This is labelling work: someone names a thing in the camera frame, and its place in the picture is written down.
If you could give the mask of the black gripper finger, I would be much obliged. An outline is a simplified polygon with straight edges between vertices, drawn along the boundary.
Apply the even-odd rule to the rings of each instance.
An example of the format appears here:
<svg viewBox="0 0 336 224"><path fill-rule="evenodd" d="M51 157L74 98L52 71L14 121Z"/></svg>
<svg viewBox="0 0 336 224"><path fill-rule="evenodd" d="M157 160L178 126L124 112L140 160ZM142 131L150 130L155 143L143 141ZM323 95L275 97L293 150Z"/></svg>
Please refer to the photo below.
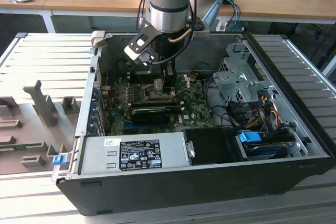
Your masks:
<svg viewBox="0 0 336 224"><path fill-rule="evenodd" d="M154 80L155 91L168 93L175 87L175 60L159 65L160 76Z"/></svg>

